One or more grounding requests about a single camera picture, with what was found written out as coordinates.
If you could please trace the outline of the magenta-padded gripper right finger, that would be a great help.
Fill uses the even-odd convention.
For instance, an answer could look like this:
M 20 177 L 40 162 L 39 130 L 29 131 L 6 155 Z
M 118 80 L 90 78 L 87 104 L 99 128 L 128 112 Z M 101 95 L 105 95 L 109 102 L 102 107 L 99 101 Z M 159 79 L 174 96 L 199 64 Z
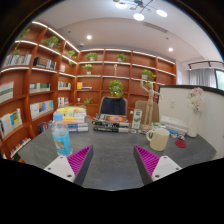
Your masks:
M 133 155 L 144 185 L 181 170 L 168 156 L 159 157 L 138 145 L 134 146 Z

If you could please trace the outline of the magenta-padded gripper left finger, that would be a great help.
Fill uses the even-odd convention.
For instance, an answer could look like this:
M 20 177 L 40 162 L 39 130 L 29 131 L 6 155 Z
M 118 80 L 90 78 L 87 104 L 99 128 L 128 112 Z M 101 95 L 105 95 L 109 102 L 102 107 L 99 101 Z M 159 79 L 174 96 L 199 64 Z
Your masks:
M 92 156 L 93 146 L 89 145 L 69 156 L 58 156 L 44 170 L 81 186 Z

